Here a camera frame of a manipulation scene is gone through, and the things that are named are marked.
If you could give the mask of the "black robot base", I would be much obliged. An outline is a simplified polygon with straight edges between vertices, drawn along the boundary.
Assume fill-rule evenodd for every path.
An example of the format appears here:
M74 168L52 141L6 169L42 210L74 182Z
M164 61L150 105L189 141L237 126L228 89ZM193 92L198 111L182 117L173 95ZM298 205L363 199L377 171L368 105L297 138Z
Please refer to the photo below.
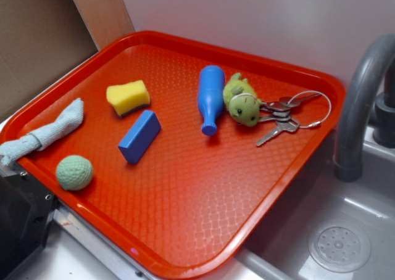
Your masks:
M17 163L1 165L1 279L10 279L41 253L57 198Z

